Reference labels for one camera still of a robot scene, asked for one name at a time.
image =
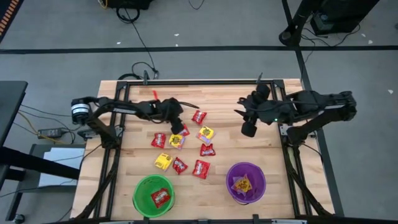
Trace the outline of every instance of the power cord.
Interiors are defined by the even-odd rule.
[[[321,157],[321,161],[322,161],[322,163],[323,163],[322,154],[321,154],[318,150],[314,149],[313,147],[311,147],[311,146],[309,146],[309,145],[307,145],[307,144],[302,144],[302,145],[305,146],[305,147],[307,147],[307,148],[309,148],[309,149],[311,149],[311,150],[313,150],[314,152],[318,153],[319,156]]]
[[[131,66],[131,72],[132,72],[132,74],[125,74],[125,75],[122,75],[122,76],[119,78],[119,80],[122,80],[122,79],[124,79],[124,78],[126,78],[126,77],[134,77],[134,78],[136,78],[136,79],[139,79],[139,78],[144,79],[142,76],[137,75],[137,74],[134,72],[134,67],[135,67],[136,65],[139,65],[139,64],[145,64],[145,65],[147,65],[147,66],[153,71],[153,73],[154,73],[154,78],[153,78],[153,79],[158,79],[158,78],[159,78],[159,71],[156,69],[156,66],[155,66],[155,63],[154,63],[154,59],[152,58],[152,55],[150,54],[149,49],[147,48],[146,44],[144,43],[144,41],[143,41],[143,39],[142,39],[142,37],[141,37],[141,35],[140,35],[140,33],[139,33],[139,31],[138,31],[136,25],[134,25],[134,22],[135,22],[135,21],[138,19],[138,17],[139,17],[139,9],[137,10],[137,16],[136,16],[135,18],[131,19],[131,16],[130,16],[130,14],[129,14],[129,12],[127,11],[126,8],[124,8],[124,11],[126,12],[126,15],[128,16],[128,18],[126,18],[126,16],[120,15],[119,10],[120,10],[120,8],[122,8],[122,6],[116,9],[116,14],[117,14],[119,20],[122,21],[123,23],[125,23],[125,24],[132,24],[134,30],[136,31],[136,33],[137,33],[137,35],[138,35],[139,40],[141,41],[142,45],[144,46],[146,52],[147,52],[148,55],[149,55],[150,61],[152,62],[152,66],[150,66],[150,65],[149,65],[148,63],[146,63],[146,62],[136,62],[136,63],[134,63],[134,64]]]
[[[63,220],[63,218],[65,218],[65,216],[68,215],[68,213],[70,212],[70,210],[72,210],[72,208],[73,208],[73,206],[71,206],[71,207],[69,208],[69,210],[68,210],[60,219],[58,219],[56,222],[60,222],[61,220]]]
[[[33,107],[31,107],[31,106],[26,106],[26,105],[23,105],[23,104],[21,104],[21,106],[26,107],[26,108],[29,108],[29,109],[31,109],[31,110],[38,111],[38,112],[40,112],[40,113],[48,114],[48,115],[71,117],[71,115],[55,114],[55,113],[49,113],[49,112],[41,111],[41,110],[38,110],[38,109],[33,108]]]
[[[188,0],[188,2],[189,2],[189,5],[191,5],[192,9],[194,9],[194,10],[199,10],[199,9],[201,8],[201,6],[203,5],[203,3],[205,2],[205,0],[201,0],[201,3],[200,3],[200,5],[199,5],[199,7],[194,7],[194,6],[192,5],[192,3],[191,3],[191,0]]]

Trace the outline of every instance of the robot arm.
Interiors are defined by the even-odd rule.
[[[94,103],[98,109],[93,112],[90,103]],[[179,114],[183,112],[181,105],[198,108],[189,103],[179,102],[175,98],[170,98],[163,102],[150,100],[131,103],[111,100],[107,97],[84,97],[72,100],[72,121],[73,124],[88,125],[91,128],[91,132],[99,134],[103,147],[116,148],[120,145],[118,134],[114,127],[107,126],[98,119],[102,114],[107,112],[133,114],[140,119],[157,124],[163,122],[171,123],[173,134],[178,134],[183,130],[183,124],[179,118]]]
[[[253,137],[256,132],[256,120],[270,125],[273,122],[292,125],[299,121],[311,119],[302,126],[290,127],[287,135],[291,144],[300,144],[311,132],[314,132],[332,121],[349,121],[356,114],[356,102],[352,92],[321,95],[315,91],[299,91],[287,95],[282,101],[267,100],[269,90],[257,87],[247,98],[240,98],[246,112],[237,111],[245,123],[242,133]]]

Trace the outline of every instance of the black cable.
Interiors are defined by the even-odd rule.
[[[64,161],[64,160],[69,160],[69,159],[76,159],[76,158],[80,158],[80,157],[82,157],[83,155],[81,155],[81,156],[76,156],[76,157],[71,157],[71,158],[66,158],[66,159],[57,159],[57,160],[54,160],[53,162],[59,162],[59,161]]]
[[[311,32],[308,28],[304,28],[304,29],[305,29],[305,30],[308,30],[311,34],[315,35],[315,34],[314,34],[313,32]],[[337,46],[339,46],[340,44],[342,44],[342,43],[345,41],[345,39],[346,39],[349,35],[357,33],[360,29],[361,29],[361,24],[358,23],[358,30],[353,31],[353,32],[350,32],[349,34],[346,34],[346,35],[344,36],[343,40],[341,40],[341,41],[340,41],[339,43],[337,43],[336,45],[329,45],[328,43],[326,43],[326,42],[325,42],[324,40],[322,40],[322,39],[319,39],[319,38],[313,38],[313,39],[311,39],[311,38],[308,38],[306,35],[303,35],[303,34],[301,35],[301,38],[303,38],[304,40],[309,40],[309,41],[311,41],[314,48],[316,47],[316,43],[314,42],[314,40],[319,40],[319,41],[323,42],[324,44],[326,44],[326,45],[329,46],[329,47],[337,47]],[[311,56],[312,53],[313,53],[313,50],[311,50],[311,52],[307,55],[307,58],[304,60],[304,64],[303,64],[303,66],[302,66],[302,68],[301,68],[301,76],[300,76],[300,77],[303,76],[304,66],[305,66],[306,62],[308,61],[308,59],[310,58],[310,56]]]
[[[315,43],[313,40],[309,39],[306,35],[303,35],[303,34],[301,35],[301,38],[303,38],[303,39],[305,39],[305,40],[311,41],[312,44],[313,44],[313,47],[315,48],[316,43]],[[313,50],[311,50],[311,52],[307,55],[307,58],[304,60],[304,64],[306,64],[306,62],[308,61],[308,59],[310,58],[310,56],[311,56],[312,53],[313,53]]]
[[[73,131],[69,131],[69,130],[63,132],[62,134],[65,134],[65,133],[70,133],[72,135],[72,140],[71,140],[70,144],[75,143],[76,134]]]
[[[79,124],[79,127],[75,128],[75,129],[70,129],[70,128],[68,128],[68,130],[69,130],[69,131],[77,131],[77,130],[79,130],[80,128],[81,128],[81,124]]]
[[[314,32],[312,32],[310,29],[308,29],[308,28],[306,28],[306,27],[304,27],[303,29],[307,30],[307,31],[310,32],[312,35],[314,35],[315,37],[320,37],[320,38],[325,38],[325,39],[329,38],[328,35],[327,35],[327,36],[316,35]]]
[[[318,153],[319,156],[321,157],[321,161],[323,162],[322,154],[321,154],[318,150],[314,149],[313,147],[311,147],[311,146],[309,146],[309,145],[307,145],[307,144],[302,144],[302,145],[303,145],[303,146],[306,146],[307,148],[309,148],[309,149],[315,151],[316,153]]]
[[[60,219],[58,219],[56,222],[60,222],[61,220],[63,220],[63,218],[65,218],[65,216],[68,215],[68,213],[70,212],[70,210],[72,210],[72,208],[73,208],[73,206],[71,206],[71,207],[69,208],[69,210],[68,210]]]
[[[159,78],[159,71],[156,70],[155,67],[151,67],[151,66],[150,66],[148,63],[146,63],[146,62],[136,62],[136,63],[134,63],[133,65],[131,65],[131,72],[132,72],[133,75],[137,75],[137,74],[134,72],[134,66],[139,65],[139,64],[141,64],[141,63],[143,63],[144,65],[147,65],[147,66],[153,71],[153,73],[154,73],[153,79],[158,79],[158,78]]]
[[[32,114],[32,113],[23,111],[23,110],[19,110],[19,111],[20,111],[20,112],[23,112],[23,113],[25,113],[25,114],[29,114],[29,115],[31,115],[31,116],[34,116],[34,117],[36,117],[36,118],[50,119],[50,120],[53,120],[53,121],[56,121],[56,122],[60,123],[60,124],[61,124],[62,126],[64,126],[65,129],[68,130],[68,132],[70,133],[71,142],[72,142],[71,144],[74,143],[75,140],[74,140],[74,138],[73,138],[72,130],[69,129],[68,126],[67,126],[66,124],[62,123],[61,121],[59,121],[59,120],[57,120],[57,119],[55,119],[55,118],[48,118],[48,117],[43,117],[43,116],[37,116],[37,115],[34,115],[34,114]]]
[[[89,156],[91,153],[93,153],[94,151],[96,151],[100,146],[101,146],[101,145],[95,147],[91,152],[89,152],[87,155],[85,155],[85,156],[83,157],[83,159],[82,159],[81,162],[80,162],[80,167],[79,167],[79,169],[81,169],[81,165],[83,165],[83,161],[85,160],[85,158],[86,158],[87,156]],[[31,189],[20,189],[20,190],[16,190],[16,191],[14,191],[14,192],[11,192],[11,193],[2,195],[2,196],[0,196],[0,198],[5,197],[5,196],[8,196],[8,195],[11,195],[11,194],[14,194],[14,193],[18,193],[18,192],[21,192],[21,191],[25,191],[25,190],[44,189],[44,188],[47,188],[47,187],[59,187],[59,186],[61,186],[62,184],[69,183],[69,182],[72,182],[72,181],[73,181],[73,179],[72,179],[72,180],[69,180],[69,181],[62,182],[60,185],[49,185],[49,186],[43,186],[43,187],[34,187],[34,188],[31,188]]]
[[[125,10],[125,12],[126,12],[128,18],[131,20],[130,14],[129,14],[129,12],[127,11],[127,9],[124,8],[124,10]],[[148,66],[150,67],[150,69],[152,69],[152,71],[155,73],[155,74],[154,74],[154,79],[158,79],[158,77],[159,77],[159,71],[156,70],[156,66],[155,66],[155,63],[154,63],[154,59],[152,58],[152,55],[150,54],[149,49],[147,48],[147,46],[146,46],[146,44],[144,43],[143,39],[141,38],[141,35],[140,35],[140,33],[138,32],[138,29],[137,29],[136,25],[134,25],[134,22],[125,22],[125,23],[130,23],[130,24],[134,27],[134,30],[136,30],[139,40],[141,41],[142,45],[144,46],[145,50],[147,51],[147,53],[148,53],[148,55],[149,55],[149,58],[150,58],[150,61],[152,62],[152,67],[151,67],[148,63],[146,63],[146,62],[137,62],[137,63],[135,63],[135,64],[132,66],[132,68],[131,68],[132,73],[135,74],[133,68],[134,68],[134,66],[135,66],[136,64],[138,64],[138,63],[144,63],[144,64],[148,65]]]
[[[203,5],[203,3],[205,3],[205,0],[202,0],[199,7],[197,7],[197,8],[192,6],[191,0],[188,0],[188,2],[189,2],[189,5],[191,5],[192,9],[199,10],[201,8],[201,6]]]
[[[38,112],[40,112],[40,113],[49,114],[49,115],[71,117],[71,115],[63,115],[63,114],[55,114],[55,113],[44,112],[44,111],[38,110],[38,109],[36,109],[36,108],[33,108],[33,107],[31,107],[31,106],[26,106],[26,105],[23,105],[23,104],[21,104],[21,106],[26,107],[26,108],[29,108],[29,109],[32,109],[32,110],[36,110],[36,111],[38,111]]]
[[[309,41],[311,41],[311,42],[313,42],[313,40],[319,40],[320,42],[323,42],[324,44],[326,44],[328,47],[334,47],[334,46],[331,46],[330,44],[328,44],[326,41],[324,41],[324,40],[322,40],[322,39],[319,39],[319,38],[309,38],[309,37],[307,37],[306,35],[301,35],[301,38],[303,38],[304,40],[309,40]]]
[[[181,105],[189,106],[189,107],[192,107],[192,108],[195,108],[195,109],[200,109],[199,106],[193,105],[193,104],[191,104],[191,103],[187,103],[187,102],[183,102],[183,101],[179,101],[179,103],[180,103]]]
[[[346,34],[345,36],[344,36],[344,38],[343,38],[343,40],[341,40],[340,42],[338,42],[337,44],[335,44],[335,45],[330,45],[330,44],[328,44],[328,43],[326,43],[324,40],[322,40],[322,39],[319,39],[319,38],[304,38],[305,40],[319,40],[319,41],[321,41],[321,42],[323,42],[324,44],[326,44],[327,46],[329,46],[329,47],[337,47],[337,46],[339,46],[340,44],[342,44],[345,40],[346,40],[346,38],[349,36],[349,35],[353,35],[353,34],[355,34],[355,33],[357,33],[359,30],[361,29],[361,24],[359,24],[358,23],[358,29],[356,30],[356,31],[352,31],[352,32],[350,32],[349,34]]]

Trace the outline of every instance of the candy wrapper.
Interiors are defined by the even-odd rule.
[[[179,133],[179,135],[182,135],[182,136],[187,136],[187,135],[189,135],[189,131],[188,131],[188,128],[187,128],[187,125],[186,124],[184,124],[184,130],[182,130],[180,133]]]
[[[197,134],[197,138],[202,140],[206,144],[210,144],[211,139],[214,137],[215,134],[216,133],[211,128],[203,126]]]
[[[248,175],[245,174],[243,177],[233,177],[234,185],[231,189],[237,191],[239,194],[246,196],[246,193],[252,189]]]
[[[192,171],[192,175],[202,179],[206,179],[207,174],[209,173],[209,168],[210,168],[210,163],[197,160],[195,168]]]
[[[179,159],[178,157],[175,158],[174,162],[173,162],[173,168],[175,169],[175,171],[177,171],[177,173],[180,175],[184,170],[186,170],[188,168],[188,166],[183,163],[181,161],[181,159]]]
[[[201,125],[203,119],[205,119],[206,114],[206,112],[201,112],[200,110],[197,110],[193,115],[192,121],[196,122],[196,124]]]
[[[172,134],[169,140],[169,144],[177,149],[182,149],[182,145],[184,144],[185,137],[181,134]]]
[[[160,208],[171,198],[169,191],[165,188],[161,188],[159,191],[156,191],[150,196],[152,197],[152,200],[155,202],[156,208]]]
[[[161,153],[155,160],[155,166],[166,171],[169,168],[172,161],[173,158],[171,156],[167,155],[166,153]]]
[[[200,148],[200,156],[215,156],[216,151],[213,149],[213,144],[206,146],[205,144],[201,145]]]
[[[163,149],[166,142],[166,135],[163,133],[155,133],[155,138],[152,140],[151,145]]]

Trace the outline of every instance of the wooden table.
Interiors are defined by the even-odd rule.
[[[302,90],[299,79],[286,79],[284,82],[287,94]],[[273,123],[268,126],[259,121],[257,122],[256,136],[249,138],[241,134],[242,117],[233,111],[234,109],[243,109],[241,105],[236,104],[238,98],[246,97],[255,87],[255,85],[132,87],[129,98],[133,102],[153,100],[152,91],[156,90],[161,100],[175,97],[180,101],[193,103],[199,106],[202,111],[208,112],[204,124],[216,131],[216,136],[212,140],[216,156],[199,156],[202,142],[195,137],[200,127],[191,121],[195,112],[193,108],[183,106],[184,113],[180,115],[191,132],[191,135],[187,136],[181,151],[168,144],[165,149],[154,148],[150,144],[156,132],[166,133],[167,139],[169,139],[171,135],[170,124],[154,124],[127,115],[111,219],[143,219],[132,204],[132,195],[136,184],[142,178],[151,174],[165,175],[173,183],[176,193],[174,207],[165,215],[155,219],[250,219],[253,214],[259,214],[260,218],[293,218],[294,213],[277,124]],[[102,81],[98,96],[113,98],[115,88],[116,81]],[[108,123],[110,117],[111,114],[108,113],[100,118]],[[316,140],[308,138],[306,143],[318,149]],[[99,144],[99,139],[89,140],[86,153],[89,153]],[[333,213],[320,156],[305,146],[301,146],[300,151],[307,187],[324,208]],[[154,166],[154,161],[161,152],[166,152],[172,157],[178,156],[187,163],[188,170],[181,175],[177,175],[172,168],[167,172],[159,170]],[[103,154],[104,150],[98,149],[85,159],[81,168],[71,217],[78,215],[96,192]],[[211,164],[210,173],[206,180],[191,175],[197,159]],[[259,166],[267,182],[263,198],[246,206],[238,205],[228,193],[225,185],[228,169],[233,164],[242,161]],[[296,191],[300,211],[304,214],[302,195],[297,186]],[[102,216],[105,214],[107,199],[108,194],[105,192],[103,206],[101,207]]]

